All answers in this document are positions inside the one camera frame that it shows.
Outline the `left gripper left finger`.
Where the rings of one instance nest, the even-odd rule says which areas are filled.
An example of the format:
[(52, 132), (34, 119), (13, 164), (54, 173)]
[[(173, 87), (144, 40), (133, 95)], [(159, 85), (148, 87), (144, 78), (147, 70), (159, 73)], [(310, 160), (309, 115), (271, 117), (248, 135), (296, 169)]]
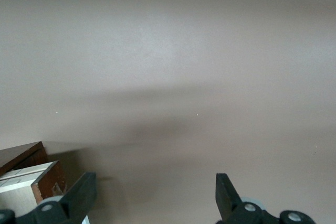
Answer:
[(2, 209), (1, 223), (82, 223), (96, 199), (96, 173), (85, 172), (63, 196), (47, 198), (25, 215)]

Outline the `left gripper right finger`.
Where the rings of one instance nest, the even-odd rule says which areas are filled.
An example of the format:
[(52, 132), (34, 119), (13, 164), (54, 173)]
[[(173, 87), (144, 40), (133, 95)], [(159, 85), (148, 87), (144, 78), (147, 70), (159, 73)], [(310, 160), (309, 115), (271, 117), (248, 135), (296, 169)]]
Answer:
[(216, 174), (215, 199), (221, 216), (218, 223), (314, 223), (303, 212), (284, 210), (275, 217), (255, 200), (242, 199), (225, 173)]

